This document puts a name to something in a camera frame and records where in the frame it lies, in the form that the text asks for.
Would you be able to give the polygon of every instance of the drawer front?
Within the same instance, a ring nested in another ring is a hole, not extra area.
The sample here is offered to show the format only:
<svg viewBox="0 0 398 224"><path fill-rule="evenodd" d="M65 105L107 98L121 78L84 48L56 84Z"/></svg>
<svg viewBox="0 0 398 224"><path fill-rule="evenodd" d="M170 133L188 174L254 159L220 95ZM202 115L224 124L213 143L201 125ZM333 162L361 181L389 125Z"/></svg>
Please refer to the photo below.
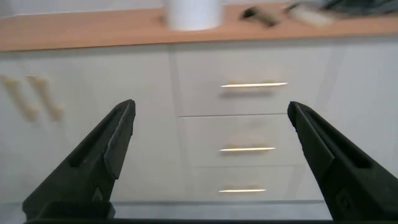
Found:
<svg viewBox="0 0 398 224"><path fill-rule="evenodd" d="M285 114L180 118L192 167L305 164Z"/></svg>
<svg viewBox="0 0 398 224"><path fill-rule="evenodd" d="M194 200L284 200L294 166L195 168L192 172Z"/></svg>
<svg viewBox="0 0 398 224"><path fill-rule="evenodd" d="M180 116L286 113L290 101L314 106L331 55L328 41L177 45ZM231 83L259 85L221 87Z"/></svg>

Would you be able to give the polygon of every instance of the gold handle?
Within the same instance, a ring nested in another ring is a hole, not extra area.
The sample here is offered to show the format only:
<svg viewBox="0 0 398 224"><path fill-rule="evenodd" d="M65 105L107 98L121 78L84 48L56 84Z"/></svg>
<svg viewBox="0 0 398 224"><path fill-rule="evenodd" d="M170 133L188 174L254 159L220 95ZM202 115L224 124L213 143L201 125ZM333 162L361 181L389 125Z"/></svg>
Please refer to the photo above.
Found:
<svg viewBox="0 0 398 224"><path fill-rule="evenodd" d="M221 152L259 152L259 151L270 151L275 150L275 147L267 147L263 145L255 145L252 147L239 147L235 145L229 145L225 149L220 149Z"/></svg>
<svg viewBox="0 0 398 224"><path fill-rule="evenodd" d="M46 110L54 121L60 121L62 118L62 109L55 106L47 90L48 80L39 78L35 75L27 76L30 83L34 86L37 94L39 94Z"/></svg>
<svg viewBox="0 0 398 224"><path fill-rule="evenodd" d="M6 88L8 95L12 98L23 117L29 122L34 122L37 118L37 110L29 106L22 97L19 91L19 85L21 82L5 75L0 75L0 78L2 84Z"/></svg>
<svg viewBox="0 0 398 224"><path fill-rule="evenodd" d="M259 87L277 87L277 86L284 86L289 83L284 82L264 82L264 83L236 83L231 82L228 85L221 86L222 88L259 88Z"/></svg>
<svg viewBox="0 0 398 224"><path fill-rule="evenodd" d="M258 192L265 192L266 189L237 189L237 190L219 190L219 193L258 193Z"/></svg>

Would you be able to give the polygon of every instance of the wall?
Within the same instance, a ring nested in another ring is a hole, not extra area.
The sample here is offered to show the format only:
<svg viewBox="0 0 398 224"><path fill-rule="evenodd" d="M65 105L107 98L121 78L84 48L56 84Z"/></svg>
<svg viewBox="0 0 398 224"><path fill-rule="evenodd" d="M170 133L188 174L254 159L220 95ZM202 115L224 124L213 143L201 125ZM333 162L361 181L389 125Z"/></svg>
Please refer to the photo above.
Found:
<svg viewBox="0 0 398 224"><path fill-rule="evenodd" d="M162 7L167 0L0 0L8 1L14 14L104 11ZM215 0L227 4L284 2L286 0Z"/></svg>
<svg viewBox="0 0 398 224"><path fill-rule="evenodd" d="M0 0L0 17L12 16L13 11L7 0Z"/></svg>

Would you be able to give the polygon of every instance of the cabinet door handle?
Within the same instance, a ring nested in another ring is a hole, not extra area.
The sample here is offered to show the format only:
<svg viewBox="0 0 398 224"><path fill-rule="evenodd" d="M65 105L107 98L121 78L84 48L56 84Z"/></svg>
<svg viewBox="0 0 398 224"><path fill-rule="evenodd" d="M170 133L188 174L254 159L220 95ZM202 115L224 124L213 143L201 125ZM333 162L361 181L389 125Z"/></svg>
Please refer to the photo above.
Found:
<svg viewBox="0 0 398 224"><path fill-rule="evenodd" d="M220 152L259 152L259 151L270 151L275 149L276 149L275 147L266 147L266 146L239 147L235 145L229 145L225 149L220 149Z"/></svg>
<svg viewBox="0 0 398 224"><path fill-rule="evenodd" d="M6 88L7 94L12 98L18 110L21 112L23 117L28 122L34 122L37 118L37 110L26 103L24 97L22 97L19 91L19 85L21 82L19 80L9 78L5 75L0 75L0 79L4 87Z"/></svg>
<svg viewBox="0 0 398 224"><path fill-rule="evenodd" d="M259 193L265 192L266 189L226 189L226 190L219 190L219 193Z"/></svg>
<svg viewBox="0 0 398 224"><path fill-rule="evenodd" d="M228 85L221 86L222 88L266 88L266 87L278 87L284 86L289 83L284 82L264 82L264 83L248 83L248 84L241 84L231 82Z"/></svg>
<svg viewBox="0 0 398 224"><path fill-rule="evenodd" d="M62 109L55 106L50 94L48 92L48 80L46 78L39 78L35 75L28 75L30 83L34 86L37 94L39 95L42 103L44 104L47 112L54 121L60 121L62 117Z"/></svg>

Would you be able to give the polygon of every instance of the white cylinder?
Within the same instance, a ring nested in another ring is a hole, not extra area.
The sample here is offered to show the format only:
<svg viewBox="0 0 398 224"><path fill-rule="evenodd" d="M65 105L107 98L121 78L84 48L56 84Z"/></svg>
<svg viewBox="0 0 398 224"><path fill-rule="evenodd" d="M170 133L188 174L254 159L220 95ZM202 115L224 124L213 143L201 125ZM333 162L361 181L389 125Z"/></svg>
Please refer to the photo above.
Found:
<svg viewBox="0 0 398 224"><path fill-rule="evenodd" d="M167 0L167 23L172 30L205 30L223 23L221 0Z"/></svg>

